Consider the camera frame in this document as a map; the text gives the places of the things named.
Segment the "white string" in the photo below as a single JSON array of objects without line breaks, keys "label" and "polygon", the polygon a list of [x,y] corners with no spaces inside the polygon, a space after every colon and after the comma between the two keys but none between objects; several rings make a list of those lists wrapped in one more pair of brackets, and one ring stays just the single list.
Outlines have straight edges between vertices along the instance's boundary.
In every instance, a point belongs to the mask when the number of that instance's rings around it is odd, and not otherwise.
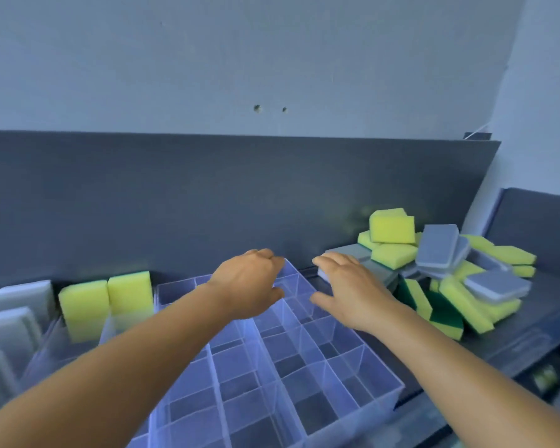
[{"label": "white string", "polygon": [[470,137],[472,137],[473,135],[475,135],[476,133],[478,133],[481,129],[483,129],[484,127],[487,127],[487,126],[489,126],[489,125],[490,125],[489,122],[486,123],[486,124],[484,124],[484,125],[482,125],[482,126],[479,127],[475,132],[473,132],[472,134],[469,134],[469,135],[467,135],[465,138],[463,138],[463,140],[469,139]]}]

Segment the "person's right hand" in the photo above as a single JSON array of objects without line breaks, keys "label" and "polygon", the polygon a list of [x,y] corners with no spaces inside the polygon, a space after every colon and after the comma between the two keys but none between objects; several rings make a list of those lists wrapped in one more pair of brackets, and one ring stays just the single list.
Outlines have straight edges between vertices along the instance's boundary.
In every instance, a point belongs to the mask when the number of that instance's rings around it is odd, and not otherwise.
[{"label": "person's right hand", "polygon": [[371,331],[384,312],[400,306],[390,291],[351,255],[333,251],[313,259],[329,278],[334,297],[321,292],[311,301],[341,323],[362,331]]}]

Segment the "gray panel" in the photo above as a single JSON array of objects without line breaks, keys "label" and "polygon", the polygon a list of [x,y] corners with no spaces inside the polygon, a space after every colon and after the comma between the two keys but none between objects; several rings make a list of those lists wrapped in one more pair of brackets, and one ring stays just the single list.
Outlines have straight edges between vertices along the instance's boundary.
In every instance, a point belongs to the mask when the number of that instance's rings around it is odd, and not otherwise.
[{"label": "gray panel", "polygon": [[539,271],[560,277],[560,195],[505,189],[486,237],[536,254]]},{"label": "gray panel", "polygon": [[0,132],[0,286],[162,282],[263,247],[304,268],[381,208],[460,226],[498,145]]}]

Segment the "forearm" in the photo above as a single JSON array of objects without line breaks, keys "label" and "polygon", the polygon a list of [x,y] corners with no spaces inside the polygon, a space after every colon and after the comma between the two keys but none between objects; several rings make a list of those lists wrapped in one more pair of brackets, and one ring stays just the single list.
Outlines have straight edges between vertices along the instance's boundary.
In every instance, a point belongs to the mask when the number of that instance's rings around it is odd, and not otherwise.
[{"label": "forearm", "polygon": [[0,448],[123,447],[230,322],[209,285],[56,372],[0,410]]},{"label": "forearm", "polygon": [[415,375],[470,447],[560,447],[560,415],[395,302],[372,333]]}]

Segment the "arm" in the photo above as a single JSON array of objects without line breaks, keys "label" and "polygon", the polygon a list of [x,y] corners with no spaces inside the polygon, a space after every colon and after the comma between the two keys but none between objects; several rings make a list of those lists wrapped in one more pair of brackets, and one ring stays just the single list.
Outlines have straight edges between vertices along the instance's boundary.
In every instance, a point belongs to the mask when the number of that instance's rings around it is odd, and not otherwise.
[{"label": "arm", "polygon": [[311,300],[381,340],[411,370],[466,446],[560,447],[560,414],[398,302],[352,256],[314,259],[334,297]]},{"label": "arm", "polygon": [[209,340],[233,319],[284,296],[284,259],[251,250],[208,283],[14,399],[0,410],[0,448],[124,447]]}]

